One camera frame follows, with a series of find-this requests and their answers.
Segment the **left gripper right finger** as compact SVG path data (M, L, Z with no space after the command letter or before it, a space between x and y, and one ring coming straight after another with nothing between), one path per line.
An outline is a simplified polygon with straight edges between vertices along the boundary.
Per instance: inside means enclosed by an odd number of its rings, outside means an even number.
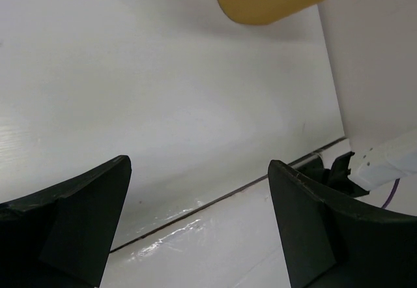
M363 203L279 160L270 193L292 287L415 287L416 218Z

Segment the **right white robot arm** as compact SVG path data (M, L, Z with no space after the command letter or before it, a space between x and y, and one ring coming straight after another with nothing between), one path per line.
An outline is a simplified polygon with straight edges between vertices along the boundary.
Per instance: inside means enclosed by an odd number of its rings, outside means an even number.
M337 157L326 185L351 197L403 177L416 174L416 130L407 132L364 152L348 152Z

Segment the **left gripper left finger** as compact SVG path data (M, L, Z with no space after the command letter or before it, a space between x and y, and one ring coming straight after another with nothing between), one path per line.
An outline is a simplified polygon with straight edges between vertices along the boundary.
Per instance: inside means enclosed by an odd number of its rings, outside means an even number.
M132 174L126 155L1 204L2 287L99 287Z

